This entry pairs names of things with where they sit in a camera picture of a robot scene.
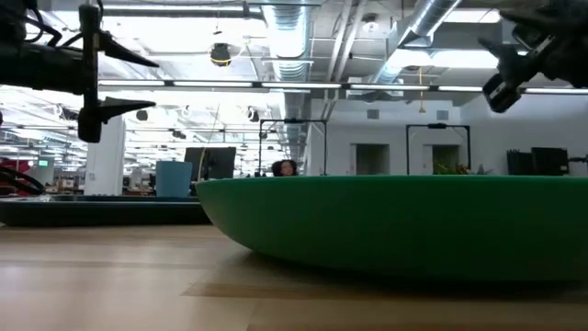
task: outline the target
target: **security camera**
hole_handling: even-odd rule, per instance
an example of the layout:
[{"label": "security camera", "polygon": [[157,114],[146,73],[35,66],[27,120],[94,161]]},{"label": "security camera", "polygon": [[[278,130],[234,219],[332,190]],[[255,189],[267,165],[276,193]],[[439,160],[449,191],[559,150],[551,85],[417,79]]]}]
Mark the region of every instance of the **security camera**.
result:
[{"label": "security camera", "polygon": [[137,114],[135,116],[137,117],[137,120],[140,121],[145,121],[149,119],[149,114],[147,113],[147,110],[139,110],[137,111]]},{"label": "security camera", "polygon": [[212,46],[210,51],[210,60],[219,67],[231,65],[231,54],[229,53],[229,44],[218,42]]}]

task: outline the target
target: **silver duct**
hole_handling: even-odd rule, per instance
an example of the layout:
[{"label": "silver duct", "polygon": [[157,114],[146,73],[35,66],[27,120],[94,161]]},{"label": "silver duct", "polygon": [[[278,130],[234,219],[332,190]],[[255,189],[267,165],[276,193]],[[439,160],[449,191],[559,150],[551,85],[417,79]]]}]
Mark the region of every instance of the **silver duct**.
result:
[{"label": "silver duct", "polygon": [[401,46],[420,38],[432,38],[435,31],[455,9],[461,0],[419,0],[410,17],[410,23],[403,27],[398,24],[390,32],[389,59],[374,75],[372,84],[392,84],[402,71],[401,67],[394,66],[392,54]]},{"label": "silver duct", "polygon": [[[307,6],[263,6],[269,28],[272,57],[296,60],[307,55],[310,36],[310,14]],[[295,61],[274,62],[274,75],[278,81],[302,82],[308,80],[309,64]],[[286,118],[307,119],[311,115],[306,95],[285,93]],[[293,159],[304,154],[300,146],[300,127],[286,126],[286,137]]]}]

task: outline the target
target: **person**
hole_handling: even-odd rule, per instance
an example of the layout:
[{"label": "person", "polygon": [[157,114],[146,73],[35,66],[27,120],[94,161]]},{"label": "person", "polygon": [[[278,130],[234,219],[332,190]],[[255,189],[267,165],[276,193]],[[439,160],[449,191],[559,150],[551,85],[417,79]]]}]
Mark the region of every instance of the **person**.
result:
[{"label": "person", "polygon": [[276,161],[272,165],[272,173],[274,173],[274,177],[297,176],[297,167],[298,166],[296,165],[296,162],[294,160]]}]

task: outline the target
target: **ceiling light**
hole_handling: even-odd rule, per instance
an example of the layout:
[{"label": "ceiling light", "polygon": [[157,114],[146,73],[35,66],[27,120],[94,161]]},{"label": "ceiling light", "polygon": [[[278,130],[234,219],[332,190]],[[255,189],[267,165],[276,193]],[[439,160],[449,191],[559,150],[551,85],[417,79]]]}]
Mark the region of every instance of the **ceiling light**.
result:
[{"label": "ceiling light", "polygon": [[107,80],[98,81],[100,86],[164,86],[165,82],[160,80]]},{"label": "ceiling light", "polygon": [[202,6],[166,6],[166,5],[150,5],[150,6],[124,6],[124,5],[104,5],[106,10],[148,10],[148,11],[160,11],[160,10],[173,10],[173,11],[192,11],[202,9]]},{"label": "ceiling light", "polygon": [[588,96],[588,88],[526,88],[525,93]]},{"label": "ceiling light", "polygon": [[396,50],[387,60],[389,68],[431,65],[431,55],[426,51]]},{"label": "ceiling light", "polygon": [[496,9],[454,9],[449,13],[446,23],[498,23],[500,11]]},{"label": "ceiling light", "polygon": [[481,87],[476,86],[440,86],[440,92],[481,92]]},{"label": "ceiling light", "polygon": [[429,86],[352,84],[350,88],[355,90],[378,91],[426,91],[429,89]]},{"label": "ceiling light", "polygon": [[176,86],[185,87],[252,87],[249,82],[219,82],[219,81],[174,81]]},{"label": "ceiling light", "polygon": [[324,89],[337,89],[341,88],[341,84],[332,83],[262,83],[262,87],[266,88],[324,88]]},{"label": "ceiling light", "polygon": [[498,59],[489,51],[438,51],[433,54],[435,67],[463,69],[495,69]]}]

